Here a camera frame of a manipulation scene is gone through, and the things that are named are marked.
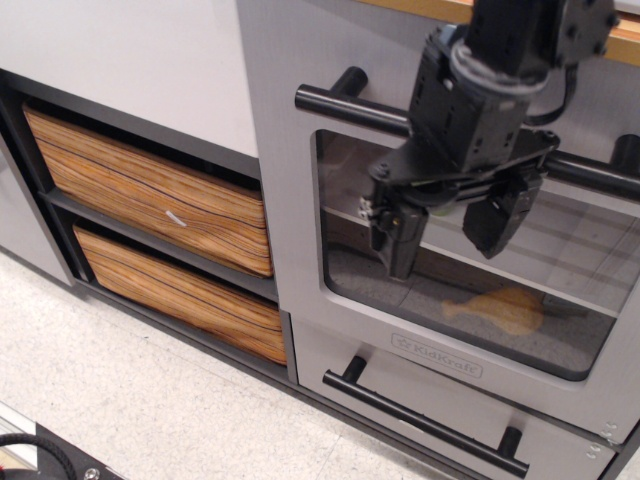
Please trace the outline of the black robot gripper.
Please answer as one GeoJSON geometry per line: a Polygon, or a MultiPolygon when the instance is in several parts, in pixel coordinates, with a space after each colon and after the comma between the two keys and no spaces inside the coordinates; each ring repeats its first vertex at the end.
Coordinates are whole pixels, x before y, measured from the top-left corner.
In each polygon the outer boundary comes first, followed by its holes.
{"type": "Polygon", "coordinates": [[[478,56],[467,33],[465,25],[447,25],[427,38],[408,140],[369,168],[370,246],[396,280],[412,272],[428,209],[470,201],[489,188],[467,207],[463,232],[486,259],[499,255],[543,184],[535,167],[559,145],[555,134],[523,126],[548,69],[511,76],[478,56]]]}

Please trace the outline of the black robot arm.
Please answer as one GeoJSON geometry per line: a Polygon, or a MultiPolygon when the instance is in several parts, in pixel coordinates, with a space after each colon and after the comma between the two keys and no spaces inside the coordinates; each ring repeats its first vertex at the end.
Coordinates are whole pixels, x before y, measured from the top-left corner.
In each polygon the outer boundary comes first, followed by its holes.
{"type": "Polygon", "coordinates": [[[532,115],[529,106],[555,69],[571,100],[579,63],[605,52],[618,21],[610,1],[478,1],[468,24],[427,38],[409,137],[371,165],[374,186],[360,202],[390,277],[410,275],[429,215],[456,203],[484,257],[504,250],[559,144],[546,126],[560,111],[532,115]]]}

